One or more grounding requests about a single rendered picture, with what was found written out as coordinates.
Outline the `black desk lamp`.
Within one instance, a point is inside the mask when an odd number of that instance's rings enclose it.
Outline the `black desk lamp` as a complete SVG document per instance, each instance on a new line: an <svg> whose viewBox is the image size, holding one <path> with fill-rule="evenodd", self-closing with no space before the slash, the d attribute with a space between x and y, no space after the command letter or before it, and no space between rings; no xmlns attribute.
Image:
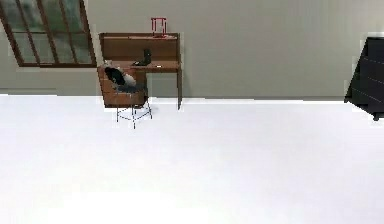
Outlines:
<svg viewBox="0 0 384 224"><path fill-rule="evenodd" d="M133 63L133 66L147 66L152 62L151 59L151 50L150 49L144 49L143 50L143 59L141 61L135 61Z"/></svg>

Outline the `brown wooden desk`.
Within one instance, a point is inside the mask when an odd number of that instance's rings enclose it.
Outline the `brown wooden desk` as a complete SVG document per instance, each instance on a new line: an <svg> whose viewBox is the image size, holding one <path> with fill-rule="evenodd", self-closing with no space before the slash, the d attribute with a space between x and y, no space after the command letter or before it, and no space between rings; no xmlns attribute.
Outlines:
<svg viewBox="0 0 384 224"><path fill-rule="evenodd" d="M132 71L139 82L147 83L148 74L175 74L178 108L181 108L183 84L179 33L169 33L163 38L156 38L151 33L100 33L99 40L102 59L111 60L124 71ZM135 61L143 59L144 49L151 50L152 62L147 66L133 66Z"/></svg>

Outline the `brown framed window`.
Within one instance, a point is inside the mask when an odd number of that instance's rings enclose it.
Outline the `brown framed window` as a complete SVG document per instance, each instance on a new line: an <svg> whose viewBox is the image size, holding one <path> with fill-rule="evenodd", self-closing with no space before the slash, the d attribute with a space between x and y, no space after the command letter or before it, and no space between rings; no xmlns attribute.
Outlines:
<svg viewBox="0 0 384 224"><path fill-rule="evenodd" d="M96 66L85 0L0 0L0 22L20 67Z"/></svg>

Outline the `black chest of drawers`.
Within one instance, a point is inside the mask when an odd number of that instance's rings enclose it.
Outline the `black chest of drawers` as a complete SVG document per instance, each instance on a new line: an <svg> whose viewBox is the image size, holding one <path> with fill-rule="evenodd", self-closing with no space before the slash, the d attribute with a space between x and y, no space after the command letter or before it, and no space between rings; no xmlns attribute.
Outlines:
<svg viewBox="0 0 384 224"><path fill-rule="evenodd" d="M366 38L344 102L384 119L384 37Z"/></svg>

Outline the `red frame object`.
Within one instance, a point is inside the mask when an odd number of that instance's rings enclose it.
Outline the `red frame object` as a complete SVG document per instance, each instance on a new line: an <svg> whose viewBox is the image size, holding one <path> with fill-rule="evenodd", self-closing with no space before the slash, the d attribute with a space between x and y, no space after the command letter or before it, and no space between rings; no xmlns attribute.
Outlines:
<svg viewBox="0 0 384 224"><path fill-rule="evenodd" d="M152 17L151 29L154 37L163 38L167 32L167 19L165 17Z"/></svg>

